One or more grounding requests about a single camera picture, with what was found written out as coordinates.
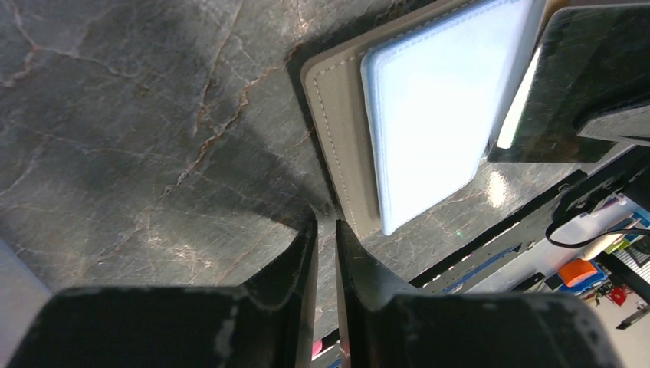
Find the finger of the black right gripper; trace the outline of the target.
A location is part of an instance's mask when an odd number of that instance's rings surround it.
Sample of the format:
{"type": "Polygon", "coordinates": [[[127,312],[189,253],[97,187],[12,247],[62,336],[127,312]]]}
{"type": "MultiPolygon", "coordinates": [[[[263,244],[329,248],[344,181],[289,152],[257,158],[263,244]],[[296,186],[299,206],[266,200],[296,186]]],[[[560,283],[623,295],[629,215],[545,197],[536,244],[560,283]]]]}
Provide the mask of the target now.
{"type": "Polygon", "coordinates": [[[586,118],[578,136],[649,146],[649,105],[636,104],[586,118]]]}

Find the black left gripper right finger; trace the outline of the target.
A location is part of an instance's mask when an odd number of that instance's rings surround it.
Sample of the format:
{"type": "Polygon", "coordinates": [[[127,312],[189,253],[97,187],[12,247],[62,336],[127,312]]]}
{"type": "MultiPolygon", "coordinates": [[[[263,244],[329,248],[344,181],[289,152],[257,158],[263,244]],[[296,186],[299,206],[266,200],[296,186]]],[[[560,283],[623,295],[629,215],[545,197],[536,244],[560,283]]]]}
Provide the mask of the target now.
{"type": "Polygon", "coordinates": [[[620,367],[595,313],[565,294],[430,294],[336,222],[344,367],[620,367]]]}

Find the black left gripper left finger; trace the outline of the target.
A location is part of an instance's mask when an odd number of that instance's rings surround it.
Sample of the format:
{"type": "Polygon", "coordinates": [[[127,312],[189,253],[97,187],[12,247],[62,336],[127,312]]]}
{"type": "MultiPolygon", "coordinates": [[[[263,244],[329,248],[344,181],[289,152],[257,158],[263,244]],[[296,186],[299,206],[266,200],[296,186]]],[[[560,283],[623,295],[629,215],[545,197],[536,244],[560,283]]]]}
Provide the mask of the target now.
{"type": "Polygon", "coordinates": [[[237,286],[76,287],[55,294],[11,367],[308,367],[314,219],[237,286]]]}

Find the pink cylindrical marker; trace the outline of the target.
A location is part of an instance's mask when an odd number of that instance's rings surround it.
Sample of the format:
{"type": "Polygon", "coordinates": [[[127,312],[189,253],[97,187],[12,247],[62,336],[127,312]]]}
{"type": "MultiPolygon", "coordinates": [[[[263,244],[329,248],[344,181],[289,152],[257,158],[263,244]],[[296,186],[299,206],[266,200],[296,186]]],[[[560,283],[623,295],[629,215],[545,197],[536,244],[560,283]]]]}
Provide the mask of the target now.
{"type": "Polygon", "coordinates": [[[311,359],[315,359],[323,349],[323,341],[321,339],[315,340],[312,344],[312,354],[311,359]]]}

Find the beige card holder wallet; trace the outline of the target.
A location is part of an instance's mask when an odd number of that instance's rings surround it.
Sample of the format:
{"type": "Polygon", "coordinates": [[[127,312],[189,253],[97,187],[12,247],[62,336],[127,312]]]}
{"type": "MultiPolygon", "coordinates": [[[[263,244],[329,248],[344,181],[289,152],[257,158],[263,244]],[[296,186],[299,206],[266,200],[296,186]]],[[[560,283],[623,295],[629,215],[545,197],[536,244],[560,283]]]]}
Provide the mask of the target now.
{"type": "Polygon", "coordinates": [[[391,235],[474,178],[546,16],[544,1],[436,1],[305,63],[301,84],[356,235],[391,235]]]}

